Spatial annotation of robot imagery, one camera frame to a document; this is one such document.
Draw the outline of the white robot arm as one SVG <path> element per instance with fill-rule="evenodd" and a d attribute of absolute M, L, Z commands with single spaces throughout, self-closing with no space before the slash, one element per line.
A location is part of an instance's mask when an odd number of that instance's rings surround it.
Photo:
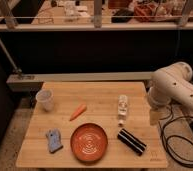
<path fill-rule="evenodd" d="M 151 77 L 152 86 L 147 93 L 151 107 L 150 124 L 155 125 L 161 117 L 161 109 L 175 100 L 193 111 L 193 70 L 186 62 L 176 62 L 156 70 Z"/>

